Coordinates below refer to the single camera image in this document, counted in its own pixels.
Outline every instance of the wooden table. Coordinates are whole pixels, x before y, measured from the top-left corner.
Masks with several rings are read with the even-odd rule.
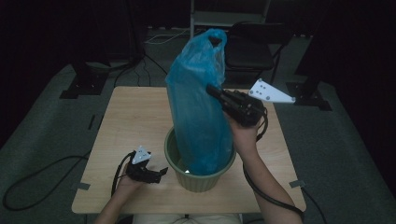
[[[290,194],[297,207],[305,210],[290,154],[274,106],[268,109],[269,126],[258,150],[275,178]],[[117,87],[110,99],[94,143],[72,209],[78,214],[100,213],[110,199],[114,174],[121,160],[139,146],[151,151],[150,170],[169,167],[160,184],[147,184],[123,208],[123,213],[257,213],[259,206],[242,171],[239,156],[211,190],[194,193],[183,189],[164,152],[164,139],[173,126],[166,88]]]

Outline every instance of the blue plastic bag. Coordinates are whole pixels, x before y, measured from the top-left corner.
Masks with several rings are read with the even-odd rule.
[[[212,44],[211,39],[219,40]],[[212,175],[224,168],[233,153],[230,126],[221,105],[206,93],[206,85],[224,81],[227,36],[209,29],[192,38],[177,56],[166,77],[177,147],[194,175]]]

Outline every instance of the person's right hand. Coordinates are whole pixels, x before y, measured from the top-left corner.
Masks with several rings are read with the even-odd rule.
[[[236,152],[238,152],[238,154],[242,158],[245,158],[249,155],[256,155],[256,137],[257,131],[260,127],[260,121],[257,122],[255,126],[243,127],[225,112],[224,116],[230,123],[231,131],[233,134],[233,146]]]

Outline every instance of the chair seat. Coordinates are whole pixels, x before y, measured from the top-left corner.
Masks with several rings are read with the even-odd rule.
[[[275,66],[267,45],[243,38],[229,38],[225,52],[225,62],[231,68],[271,70]]]

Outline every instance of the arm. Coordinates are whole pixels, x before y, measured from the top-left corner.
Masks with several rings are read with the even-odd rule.
[[[256,147],[256,136],[259,124],[255,127],[245,128],[226,115],[233,133],[233,146],[245,165],[248,175],[253,183],[268,196],[294,205],[289,194],[276,181],[262,161]],[[262,211],[265,223],[303,223],[298,214],[269,203],[255,193],[257,203]]]
[[[126,165],[124,166],[123,175],[125,175]],[[128,176],[120,178],[117,189],[113,196],[107,202],[102,212],[95,220],[95,224],[114,224],[120,214],[121,208],[128,202],[129,198],[137,191],[144,183],[132,180]]]

